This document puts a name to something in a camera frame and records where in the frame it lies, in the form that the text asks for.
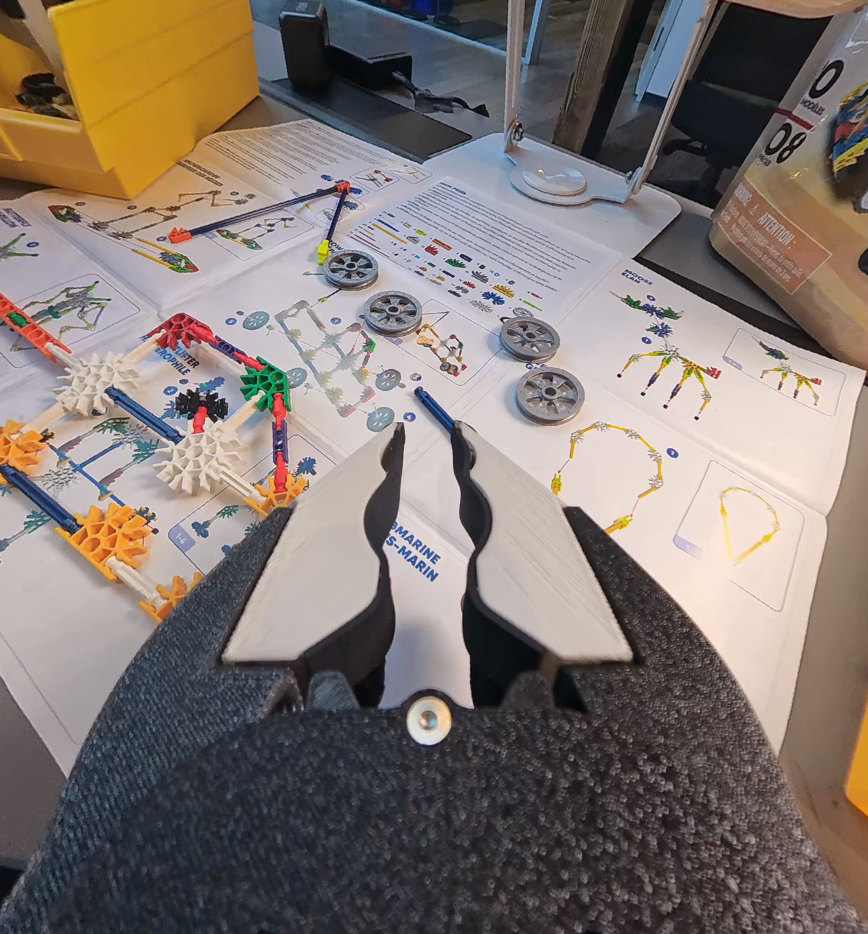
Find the parts list instruction sheet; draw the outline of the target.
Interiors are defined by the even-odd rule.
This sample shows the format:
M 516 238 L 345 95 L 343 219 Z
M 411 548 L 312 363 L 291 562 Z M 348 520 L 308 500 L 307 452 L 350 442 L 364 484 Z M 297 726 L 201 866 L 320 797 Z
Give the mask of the parts list instruction sheet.
M 561 320 L 623 255 L 446 178 L 381 205 L 348 239 L 452 310 Z

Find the black power adapter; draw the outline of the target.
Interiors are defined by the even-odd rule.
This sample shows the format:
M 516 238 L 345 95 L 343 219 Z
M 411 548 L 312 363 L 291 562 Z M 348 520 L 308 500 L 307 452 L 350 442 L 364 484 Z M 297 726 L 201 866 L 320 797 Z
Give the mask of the black power adapter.
M 287 77 L 296 90 L 322 94 L 332 81 L 327 11 L 319 1 L 289 1 L 279 14 Z

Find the black power brick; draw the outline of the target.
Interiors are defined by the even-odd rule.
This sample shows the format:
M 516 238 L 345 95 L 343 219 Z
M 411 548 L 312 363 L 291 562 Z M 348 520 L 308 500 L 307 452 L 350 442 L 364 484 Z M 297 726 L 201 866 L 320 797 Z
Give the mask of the black power brick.
M 409 53 L 362 56 L 347 49 L 329 45 L 328 63 L 335 76 L 365 90 L 380 91 L 411 82 L 413 57 Z

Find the white document stand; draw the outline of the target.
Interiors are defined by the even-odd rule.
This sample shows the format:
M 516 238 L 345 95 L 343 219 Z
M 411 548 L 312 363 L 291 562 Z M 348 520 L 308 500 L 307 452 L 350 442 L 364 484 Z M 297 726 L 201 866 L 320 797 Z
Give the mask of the white document stand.
M 448 228 L 459 233 L 468 219 L 476 220 L 476 228 L 485 227 L 485 215 L 479 209 L 483 204 L 510 215 L 513 221 L 551 220 L 566 225 L 627 257 L 640 253 L 680 212 L 672 196 L 653 194 L 646 181 L 698 63 L 717 6 L 718 2 L 705 2 L 700 12 L 643 162 L 632 172 L 619 174 L 567 150 L 526 138 L 519 115 L 524 2 L 510 2 L 503 134 L 447 154 L 451 166 L 476 169 L 477 180 L 495 185 L 495 190 L 477 192 L 462 180 L 451 178 L 424 189 L 424 194 L 447 196 Z

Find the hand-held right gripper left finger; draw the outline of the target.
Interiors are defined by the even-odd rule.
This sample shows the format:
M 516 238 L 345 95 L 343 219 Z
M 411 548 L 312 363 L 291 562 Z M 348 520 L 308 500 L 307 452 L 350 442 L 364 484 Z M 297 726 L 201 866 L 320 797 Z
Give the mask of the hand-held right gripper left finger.
M 395 612 L 384 543 L 397 519 L 403 424 L 391 424 L 304 494 L 239 613 L 221 660 L 290 668 L 303 692 L 339 671 L 380 701 Z

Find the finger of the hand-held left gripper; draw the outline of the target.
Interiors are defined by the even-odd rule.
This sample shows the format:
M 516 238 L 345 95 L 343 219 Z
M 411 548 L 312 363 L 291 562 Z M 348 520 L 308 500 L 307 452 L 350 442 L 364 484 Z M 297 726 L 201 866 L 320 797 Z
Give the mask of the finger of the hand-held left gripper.
M 0 34 L 36 53 L 49 67 L 64 67 L 48 7 L 42 1 L 0 1 Z

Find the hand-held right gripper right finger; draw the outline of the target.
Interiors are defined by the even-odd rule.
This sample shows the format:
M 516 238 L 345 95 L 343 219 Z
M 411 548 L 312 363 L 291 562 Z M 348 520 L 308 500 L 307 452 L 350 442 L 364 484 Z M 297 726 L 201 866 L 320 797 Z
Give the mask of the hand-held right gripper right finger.
M 474 701 L 503 701 L 521 675 L 636 655 L 561 502 L 473 427 L 455 421 L 452 465 L 472 545 L 462 604 Z

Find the black office chair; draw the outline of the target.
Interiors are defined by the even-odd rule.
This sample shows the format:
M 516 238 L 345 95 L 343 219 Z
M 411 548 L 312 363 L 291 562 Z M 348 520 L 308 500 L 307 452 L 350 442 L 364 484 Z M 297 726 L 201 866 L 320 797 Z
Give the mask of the black office chair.
M 740 165 L 830 23 L 727 5 L 672 117 L 677 150 Z

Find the blue rods with small connectors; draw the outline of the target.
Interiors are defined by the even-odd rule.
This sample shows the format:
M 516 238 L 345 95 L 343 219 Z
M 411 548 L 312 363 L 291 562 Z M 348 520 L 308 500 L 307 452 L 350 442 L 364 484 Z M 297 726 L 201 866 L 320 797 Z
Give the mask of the blue rods with small connectors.
M 231 228 L 246 220 L 263 216 L 270 212 L 282 212 L 292 207 L 296 207 L 311 201 L 320 200 L 331 195 L 338 196 L 344 201 L 346 197 L 352 192 L 352 190 L 353 186 L 350 181 L 339 181 L 329 187 L 318 189 L 306 194 L 299 194 L 293 198 L 286 199 L 279 203 L 259 206 L 251 211 L 239 215 L 229 216 L 223 220 L 208 222 L 194 228 L 175 227 L 172 228 L 168 234 L 168 242 L 171 243 L 171 245 L 183 244 L 193 239 L 205 236 L 211 232 L 216 232 L 219 229 Z

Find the grey plastic spoked wheel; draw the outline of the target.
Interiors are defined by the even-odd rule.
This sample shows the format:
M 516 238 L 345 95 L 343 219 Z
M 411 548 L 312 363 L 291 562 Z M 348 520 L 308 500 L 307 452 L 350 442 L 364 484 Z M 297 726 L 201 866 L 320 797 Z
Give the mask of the grey plastic spoked wheel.
M 323 262 L 323 277 L 341 290 L 361 290 L 373 286 L 379 277 L 379 265 L 364 251 L 345 250 L 332 253 Z
M 366 300 L 362 318 L 373 333 L 401 337 L 416 332 L 422 326 L 423 304 L 404 291 L 385 289 Z
M 543 426 L 559 426 L 572 420 L 585 402 L 585 390 L 578 378 L 558 367 L 537 367 L 518 381 L 514 402 L 529 421 Z
M 549 323 L 528 317 L 504 321 L 499 343 L 512 358 L 525 363 L 544 363 L 561 348 L 560 335 Z

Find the colourful rod and connector model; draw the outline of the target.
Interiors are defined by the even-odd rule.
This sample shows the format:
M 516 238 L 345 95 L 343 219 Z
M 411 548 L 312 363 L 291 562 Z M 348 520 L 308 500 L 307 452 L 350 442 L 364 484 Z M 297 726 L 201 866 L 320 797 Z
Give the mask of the colourful rod and connector model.
M 124 413 L 124 426 L 134 423 L 151 433 L 158 443 L 147 456 L 159 457 L 158 478 L 175 492 L 196 495 L 225 486 L 258 517 L 289 507 L 310 481 L 301 463 L 289 467 L 287 419 L 291 412 L 291 387 L 287 374 L 261 357 L 253 357 L 221 339 L 206 324 L 178 313 L 145 335 L 140 345 L 126 354 L 95 354 L 89 359 L 75 355 L 56 336 L 46 332 L 0 291 L 0 321 L 26 339 L 46 359 L 63 368 L 54 404 L 28 423 L 8 420 L 0 425 L 0 487 L 21 493 L 33 506 L 31 521 L 23 532 L 54 523 L 55 533 L 89 566 L 110 583 L 124 585 L 137 598 L 140 609 L 161 624 L 201 581 L 196 572 L 190 581 L 173 577 L 168 585 L 147 578 L 140 565 L 156 532 L 156 514 L 135 509 L 106 486 L 95 483 L 102 508 L 91 505 L 85 514 L 69 511 L 44 486 L 44 475 L 34 477 L 46 451 L 55 454 L 71 470 L 90 481 L 83 464 L 68 457 L 66 449 L 51 445 L 54 428 L 69 417 L 103 416 L 110 423 L 113 410 Z M 230 412 L 228 400 L 209 383 L 180 392 L 174 411 L 189 424 L 180 431 L 169 419 L 151 412 L 133 396 L 142 379 L 140 366 L 156 351 L 173 356 L 180 349 L 208 348 L 239 369 L 243 404 Z M 236 466 L 243 452 L 241 426 L 253 415 L 270 420 L 274 466 L 268 478 L 253 484 Z

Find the pile of colourful construction pieces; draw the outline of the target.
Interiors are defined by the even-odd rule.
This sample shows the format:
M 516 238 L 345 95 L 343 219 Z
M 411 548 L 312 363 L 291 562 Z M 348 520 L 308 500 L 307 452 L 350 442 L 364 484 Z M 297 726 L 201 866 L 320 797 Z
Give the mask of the pile of colourful construction pieces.
M 52 73 L 34 73 L 22 78 L 17 102 L 25 110 L 52 118 L 78 121 L 70 94 Z

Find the large fold-out instruction sheet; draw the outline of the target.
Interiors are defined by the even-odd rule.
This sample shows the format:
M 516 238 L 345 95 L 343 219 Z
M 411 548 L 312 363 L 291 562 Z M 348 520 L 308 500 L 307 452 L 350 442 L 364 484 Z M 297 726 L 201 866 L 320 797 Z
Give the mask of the large fold-out instruction sheet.
M 468 703 L 456 601 L 461 555 L 448 440 L 414 396 L 451 414 L 521 464 L 565 505 L 585 510 L 686 609 L 720 650 L 773 744 L 790 716 L 826 536 L 846 465 L 860 370 L 827 361 L 695 296 L 623 256 L 561 320 L 561 348 L 525 363 L 499 343 L 504 321 L 452 310 L 398 280 L 399 269 L 348 239 L 381 205 L 445 178 L 487 193 L 476 169 L 429 166 L 320 123 L 218 134 L 142 195 L 114 200 L 45 191 L 0 200 L 0 290 L 83 359 L 126 354 L 184 313 L 246 354 L 283 370 L 291 387 L 289 467 L 305 494 L 377 433 L 407 435 L 404 505 L 385 549 L 398 613 L 383 700 L 437 686 Z M 352 192 L 270 212 L 171 245 L 194 228 L 348 180 Z M 337 251 L 370 253 L 377 282 L 341 290 L 323 277 Z M 414 333 L 384 337 L 362 318 L 371 295 L 404 291 L 423 304 Z M 514 402 L 529 370 L 558 367 L 585 390 L 559 426 Z M 132 396 L 180 431 L 183 391 L 209 383 L 234 413 L 238 367 L 208 348 L 156 351 Z M 0 321 L 0 425 L 54 404 L 63 368 Z M 158 478 L 158 440 L 124 413 L 69 417 L 32 470 L 69 511 L 102 508 L 95 483 L 156 514 L 140 571 L 157 584 L 203 576 L 261 517 L 225 486 L 175 492 Z M 0 674 L 67 774 L 103 702 L 156 623 L 46 521 L 0 487 Z

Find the short blue plastic rod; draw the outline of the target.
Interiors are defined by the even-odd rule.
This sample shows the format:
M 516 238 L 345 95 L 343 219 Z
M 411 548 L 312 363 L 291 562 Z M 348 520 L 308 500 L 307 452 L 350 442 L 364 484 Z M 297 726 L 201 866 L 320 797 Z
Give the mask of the short blue plastic rod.
M 422 408 L 439 424 L 439 426 L 452 438 L 454 433 L 454 419 L 447 410 L 423 387 L 414 389 L 414 396 Z

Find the brown construction set bag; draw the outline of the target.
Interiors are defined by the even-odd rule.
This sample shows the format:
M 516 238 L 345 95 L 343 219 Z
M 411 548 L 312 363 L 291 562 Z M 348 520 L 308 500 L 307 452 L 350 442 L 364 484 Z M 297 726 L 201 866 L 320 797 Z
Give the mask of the brown construction set bag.
M 825 37 L 720 202 L 710 242 L 868 372 L 868 5 Z

